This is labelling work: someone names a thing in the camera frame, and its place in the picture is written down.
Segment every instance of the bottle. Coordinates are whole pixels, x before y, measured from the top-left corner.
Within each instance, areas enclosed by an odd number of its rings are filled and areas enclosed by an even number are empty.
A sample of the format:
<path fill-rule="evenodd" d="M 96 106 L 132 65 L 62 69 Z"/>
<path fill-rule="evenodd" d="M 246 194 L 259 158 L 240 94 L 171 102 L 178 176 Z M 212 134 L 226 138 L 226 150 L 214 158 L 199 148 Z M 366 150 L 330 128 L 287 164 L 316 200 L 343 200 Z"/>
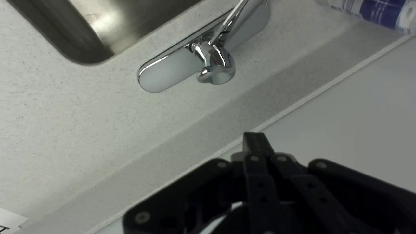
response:
<path fill-rule="evenodd" d="M 394 29 L 416 34 L 416 0 L 317 0 L 322 5 Z"/>

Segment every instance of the stainless steel sink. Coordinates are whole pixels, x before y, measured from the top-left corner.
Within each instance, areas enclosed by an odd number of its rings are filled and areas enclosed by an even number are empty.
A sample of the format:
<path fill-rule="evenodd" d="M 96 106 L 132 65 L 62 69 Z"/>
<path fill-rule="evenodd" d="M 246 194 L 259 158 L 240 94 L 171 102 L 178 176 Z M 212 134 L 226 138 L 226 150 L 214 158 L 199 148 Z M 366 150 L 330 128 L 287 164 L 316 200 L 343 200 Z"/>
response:
<path fill-rule="evenodd" d="M 97 64 L 201 0 L 8 0 L 67 59 Z"/>

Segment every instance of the faucet handle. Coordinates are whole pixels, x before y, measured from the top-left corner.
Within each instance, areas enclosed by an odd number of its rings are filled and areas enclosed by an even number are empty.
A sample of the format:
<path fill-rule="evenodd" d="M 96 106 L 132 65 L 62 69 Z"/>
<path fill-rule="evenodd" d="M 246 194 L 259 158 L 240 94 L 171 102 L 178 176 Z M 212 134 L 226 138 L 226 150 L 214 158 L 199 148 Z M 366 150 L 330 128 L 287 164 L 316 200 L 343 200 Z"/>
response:
<path fill-rule="evenodd" d="M 240 0 L 235 8 L 229 13 L 225 21 L 218 26 L 218 29 L 213 33 L 208 44 L 216 44 L 223 47 L 226 39 L 229 38 L 234 25 L 236 24 L 240 13 L 244 11 L 248 0 Z"/>

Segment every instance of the chrome faucet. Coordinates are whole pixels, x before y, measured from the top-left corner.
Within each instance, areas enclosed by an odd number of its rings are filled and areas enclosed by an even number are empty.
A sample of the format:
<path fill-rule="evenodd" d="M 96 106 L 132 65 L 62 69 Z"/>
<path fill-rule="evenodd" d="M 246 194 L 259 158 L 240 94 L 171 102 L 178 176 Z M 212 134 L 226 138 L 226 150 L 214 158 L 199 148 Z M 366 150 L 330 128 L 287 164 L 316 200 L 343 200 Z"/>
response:
<path fill-rule="evenodd" d="M 139 83 L 148 93 L 161 93 L 195 73 L 201 83 L 226 83 L 235 76 L 229 50 L 256 35 L 268 21 L 268 0 L 240 0 L 226 16 L 144 64 Z"/>
<path fill-rule="evenodd" d="M 218 29 L 214 30 L 208 42 L 195 42 L 191 51 L 204 61 L 204 68 L 197 76 L 201 83 L 222 85 L 235 76 L 235 63 L 233 56 L 223 48 L 240 13 L 248 0 L 240 0 Z"/>

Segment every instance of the speckled surface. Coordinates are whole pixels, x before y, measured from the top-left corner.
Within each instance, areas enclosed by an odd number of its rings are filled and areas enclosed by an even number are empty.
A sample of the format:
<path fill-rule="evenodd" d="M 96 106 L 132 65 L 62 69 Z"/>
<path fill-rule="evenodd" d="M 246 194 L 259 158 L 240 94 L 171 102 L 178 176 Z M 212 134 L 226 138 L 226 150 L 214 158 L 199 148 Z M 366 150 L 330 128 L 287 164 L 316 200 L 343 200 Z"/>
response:
<path fill-rule="evenodd" d="M 0 2 L 0 207 L 27 216 L 28 233 L 52 230 L 36 225 L 43 217 L 51 220 L 51 212 L 84 212 L 78 217 L 83 224 L 69 230 L 84 233 L 204 160 L 225 146 L 223 141 L 252 129 L 396 39 L 386 30 L 357 28 L 356 21 L 311 0 L 272 0 L 268 28 L 234 54 L 238 74 L 229 85 L 203 86 L 188 80 L 157 95 L 139 89 L 135 73 L 140 64 L 235 3 L 207 0 L 112 60 L 80 67 L 57 54 L 6 2 Z M 348 31 L 353 35 L 343 39 Z M 214 141 L 192 151 L 175 148 L 209 138 Z M 174 156 L 158 155 L 169 151 Z M 134 184 L 139 193 L 127 191 L 130 184 L 122 185 L 123 173 L 132 180 L 136 169 L 131 165 L 144 167 Z M 97 200 L 106 206 L 91 211 L 93 207 L 82 202 L 97 197 L 96 187 L 101 187 Z M 117 202 L 103 194 L 117 190 L 122 197 Z"/>

